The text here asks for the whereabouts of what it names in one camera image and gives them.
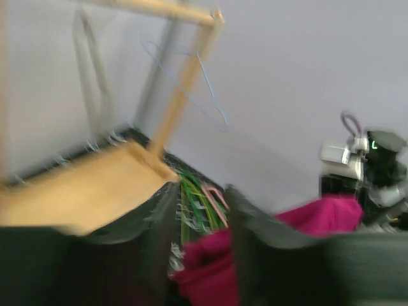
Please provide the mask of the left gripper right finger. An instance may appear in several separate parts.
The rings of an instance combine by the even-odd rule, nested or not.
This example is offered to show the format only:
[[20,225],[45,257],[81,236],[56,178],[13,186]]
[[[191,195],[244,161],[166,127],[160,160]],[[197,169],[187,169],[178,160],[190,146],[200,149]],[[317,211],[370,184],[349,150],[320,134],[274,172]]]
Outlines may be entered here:
[[407,234],[314,238],[226,188],[240,305],[406,305]]

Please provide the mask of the yellow-green hanger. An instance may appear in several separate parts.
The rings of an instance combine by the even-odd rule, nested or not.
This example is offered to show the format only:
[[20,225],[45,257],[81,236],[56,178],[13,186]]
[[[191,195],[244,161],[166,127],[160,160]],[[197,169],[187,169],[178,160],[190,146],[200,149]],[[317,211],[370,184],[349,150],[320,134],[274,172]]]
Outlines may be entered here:
[[228,227],[222,191],[189,171],[180,171],[179,204],[176,219],[180,223],[180,244]]

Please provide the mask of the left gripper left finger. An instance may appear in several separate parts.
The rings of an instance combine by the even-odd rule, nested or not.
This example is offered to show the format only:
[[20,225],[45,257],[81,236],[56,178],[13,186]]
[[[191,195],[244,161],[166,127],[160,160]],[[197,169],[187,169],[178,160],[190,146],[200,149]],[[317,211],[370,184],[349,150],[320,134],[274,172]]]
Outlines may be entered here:
[[179,186],[88,235],[1,228],[2,305],[164,305]]

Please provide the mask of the pink hanger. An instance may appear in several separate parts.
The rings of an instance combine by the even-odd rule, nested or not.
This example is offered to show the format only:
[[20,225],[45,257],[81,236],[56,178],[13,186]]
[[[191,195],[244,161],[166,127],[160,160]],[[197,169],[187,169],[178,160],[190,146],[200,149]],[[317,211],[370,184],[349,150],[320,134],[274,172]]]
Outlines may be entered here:
[[208,202],[211,204],[212,208],[216,212],[218,218],[222,222],[225,228],[228,228],[228,218],[227,213],[230,208],[226,203],[222,192],[218,190],[211,184],[204,183],[201,185],[201,190],[203,194],[207,197]]

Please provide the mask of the green hanger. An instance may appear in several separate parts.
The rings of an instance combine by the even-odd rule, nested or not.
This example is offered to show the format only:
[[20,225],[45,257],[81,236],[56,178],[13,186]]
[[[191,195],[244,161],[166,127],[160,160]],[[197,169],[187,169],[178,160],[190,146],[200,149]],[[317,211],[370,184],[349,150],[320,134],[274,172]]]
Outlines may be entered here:
[[182,197],[187,201],[184,211],[188,212],[187,223],[196,231],[207,234],[211,232],[211,217],[207,198],[200,189],[200,181],[189,172],[180,175],[182,183]]

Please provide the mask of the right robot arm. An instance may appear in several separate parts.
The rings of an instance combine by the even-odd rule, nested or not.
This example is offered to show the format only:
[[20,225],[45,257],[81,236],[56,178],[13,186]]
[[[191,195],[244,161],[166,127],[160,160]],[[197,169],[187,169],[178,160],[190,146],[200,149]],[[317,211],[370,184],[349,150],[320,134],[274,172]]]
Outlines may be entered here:
[[355,198],[365,227],[407,231],[407,165],[398,159],[406,148],[406,139],[380,129],[355,133],[345,145],[324,144],[320,195]]

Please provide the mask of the magenta pleated skirt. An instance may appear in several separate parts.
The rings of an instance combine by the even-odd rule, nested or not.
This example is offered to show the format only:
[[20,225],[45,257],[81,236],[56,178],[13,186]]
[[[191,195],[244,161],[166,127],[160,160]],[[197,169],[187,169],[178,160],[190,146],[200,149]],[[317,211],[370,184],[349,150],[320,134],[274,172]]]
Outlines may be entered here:
[[[353,196],[324,196],[278,214],[284,224],[313,237],[354,231],[363,210]],[[184,269],[171,278],[170,305],[238,305],[231,232],[224,229],[184,247]]]

